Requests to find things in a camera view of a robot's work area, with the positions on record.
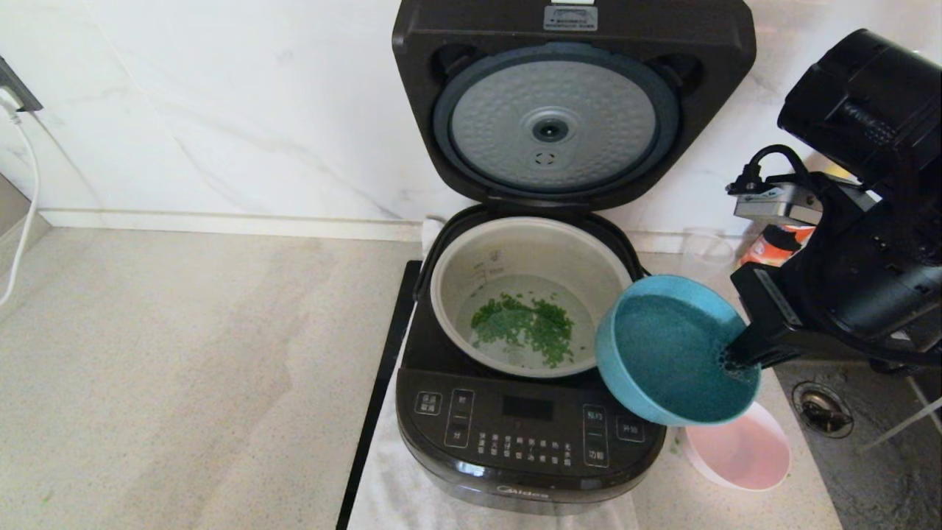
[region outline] midea logo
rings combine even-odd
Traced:
[[[519,495],[521,497],[531,497],[536,499],[549,499],[549,495],[545,493],[538,493],[536,491],[527,491],[526,489],[517,489],[513,486],[498,486],[497,491],[501,493],[508,493],[510,495]]]

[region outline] rice cooker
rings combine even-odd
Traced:
[[[397,375],[406,446],[468,502],[582,511],[665,427],[609,393],[594,329],[644,275],[594,211],[644,194],[755,59],[740,0],[404,0],[393,51],[436,171],[480,204],[422,268]]]

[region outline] white marble backsplash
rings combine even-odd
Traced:
[[[739,234],[723,187],[775,126],[802,72],[858,27],[939,61],[942,5],[752,0],[755,67],[626,230]],[[0,54],[46,106],[72,163],[27,124],[45,209],[420,220],[470,202],[429,162],[390,48],[397,0],[0,0]],[[784,170],[768,164],[768,170]],[[0,173],[31,195],[0,126]]]

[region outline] pink bowl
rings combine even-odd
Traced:
[[[729,488],[775,488],[791,467],[785,432],[758,403],[730,423],[680,429],[680,445],[698,472]]]

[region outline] countertop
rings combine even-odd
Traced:
[[[333,527],[418,254],[52,230],[0,308],[0,528]],[[678,261],[641,258],[654,273]],[[785,484],[722,489],[668,445],[631,493],[641,528],[840,528],[772,371],[759,402],[791,442]]]

